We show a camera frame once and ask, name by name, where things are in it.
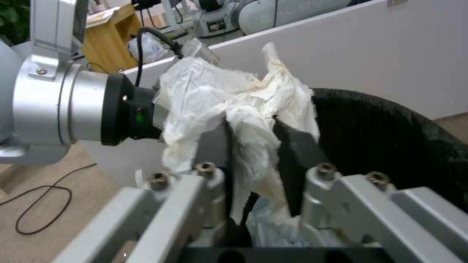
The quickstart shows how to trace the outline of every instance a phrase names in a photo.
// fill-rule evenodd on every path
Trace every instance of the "crumpled tissue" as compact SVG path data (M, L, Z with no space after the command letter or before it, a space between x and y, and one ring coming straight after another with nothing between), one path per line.
M312 89L289 72L272 43L262 52L268 67L263 80L251 73L218 68L200 58L184 58L160 78L160 96L169 106L162 163L171 172L183 174L191 169L201 134L210 129L213 119L225 114L236 140L231 210L236 223L250 191L276 208L286 206L275 169L280 141L272 131L273 116L309 132L317 141L319 138Z

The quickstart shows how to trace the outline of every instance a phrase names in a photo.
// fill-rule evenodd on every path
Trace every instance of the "silver metal bracket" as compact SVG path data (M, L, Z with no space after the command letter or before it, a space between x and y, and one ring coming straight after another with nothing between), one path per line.
M61 61L84 42L88 0L31 1L29 75L54 81Z
M329 215L322 214L332 219L330 226L347 239L356 244L376 241L396 262L461 262L363 175L328 179L312 168L307 172L306 194L323 205ZM323 223L315 218L307 226L314 222Z

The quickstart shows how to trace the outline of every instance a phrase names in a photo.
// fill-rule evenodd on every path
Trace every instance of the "bolt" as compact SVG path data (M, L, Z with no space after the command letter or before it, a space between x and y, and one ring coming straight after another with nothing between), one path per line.
M39 74L39 75L45 75L45 74L47 74L47 69L45 69L45 67L38 67L36 69L36 73Z
M335 178L336 167L331 163L321 163L317 165L318 176L325 180L331 181Z
M381 172L369 172L366 174L366 178L382 191L385 191L390 183L390 178Z
M149 180L151 189L163 190L169 185L169 174L166 172L159 172L153 175L153 178Z
M206 179L211 179L214 175L216 166L212 162L199 163L195 166L199 176L203 176Z

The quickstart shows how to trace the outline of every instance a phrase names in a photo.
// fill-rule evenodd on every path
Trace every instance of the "floor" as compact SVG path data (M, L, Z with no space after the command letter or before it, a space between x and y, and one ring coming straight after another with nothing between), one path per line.
M439 119L437 123L468 144L468 114ZM78 143L57 164L9 170L6 175L0 175L0 189L7 194L7 197L0 196L0 202L30 188L51 184L67 172L91 163L93 160ZM117 192L110 178L96 166L71 175L60 185L73 191L70 206L55 223L38 234L16 233L15 221L43 190L0 206L0 262L50 262ZM65 201L66 193L53 191L31 209L20 223L20 229L31 231L43 226Z

